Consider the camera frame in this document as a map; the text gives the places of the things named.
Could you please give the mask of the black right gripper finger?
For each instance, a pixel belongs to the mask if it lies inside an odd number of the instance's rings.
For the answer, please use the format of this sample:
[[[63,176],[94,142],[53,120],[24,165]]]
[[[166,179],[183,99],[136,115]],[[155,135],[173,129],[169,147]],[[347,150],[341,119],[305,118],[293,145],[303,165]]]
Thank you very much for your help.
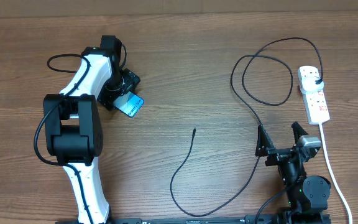
[[[307,135],[307,132],[301,127],[301,125],[295,121],[291,128],[293,130],[294,140],[297,145],[303,145],[303,136]]]
[[[260,124],[257,128],[257,144],[255,149],[255,155],[257,157],[265,157],[269,155],[271,150],[274,150],[275,146],[267,134],[265,128]]]

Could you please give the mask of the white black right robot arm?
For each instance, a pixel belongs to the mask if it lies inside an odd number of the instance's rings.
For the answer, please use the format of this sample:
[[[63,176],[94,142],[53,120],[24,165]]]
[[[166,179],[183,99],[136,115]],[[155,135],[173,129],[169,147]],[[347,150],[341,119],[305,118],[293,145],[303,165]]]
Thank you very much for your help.
[[[276,166],[284,189],[268,199],[254,216],[252,223],[330,223],[328,209],[330,181],[320,175],[308,176],[304,163],[314,158],[322,146],[316,136],[309,135],[297,122],[291,125],[295,143],[292,147],[277,149],[260,124],[255,155],[265,157],[265,165]],[[279,196],[286,194],[288,207],[273,215],[262,215],[264,208]]]

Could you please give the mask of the blue screen smartphone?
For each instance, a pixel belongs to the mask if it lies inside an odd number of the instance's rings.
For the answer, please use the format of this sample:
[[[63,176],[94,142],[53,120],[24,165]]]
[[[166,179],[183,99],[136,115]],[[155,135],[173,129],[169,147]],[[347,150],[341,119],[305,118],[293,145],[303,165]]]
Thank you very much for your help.
[[[144,104],[144,100],[132,92],[128,92],[123,96],[118,97],[113,105],[126,114],[128,117],[133,118]]]

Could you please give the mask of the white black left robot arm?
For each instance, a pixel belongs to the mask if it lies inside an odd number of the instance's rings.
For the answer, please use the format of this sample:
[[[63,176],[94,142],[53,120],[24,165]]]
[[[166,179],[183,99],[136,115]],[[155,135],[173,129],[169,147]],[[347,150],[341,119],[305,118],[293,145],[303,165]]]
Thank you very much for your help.
[[[55,166],[69,176],[78,206],[75,223],[113,223],[99,174],[104,136],[98,105],[134,117],[144,104],[135,94],[140,78],[125,68],[125,45],[114,35],[103,35],[98,47],[78,55],[81,63],[71,82],[43,101],[44,117],[35,131],[34,151],[45,130],[47,151]]]

